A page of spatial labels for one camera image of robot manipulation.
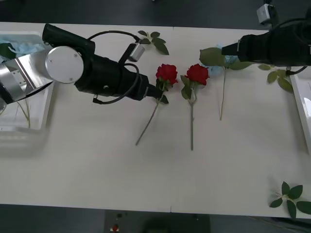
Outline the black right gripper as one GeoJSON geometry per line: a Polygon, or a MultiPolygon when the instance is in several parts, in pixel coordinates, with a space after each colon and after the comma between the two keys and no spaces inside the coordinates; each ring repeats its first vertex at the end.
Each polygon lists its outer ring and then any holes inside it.
{"type": "Polygon", "coordinates": [[[224,56],[238,56],[241,62],[272,64],[270,58],[271,32],[243,36],[234,44],[221,48],[224,56]]]}

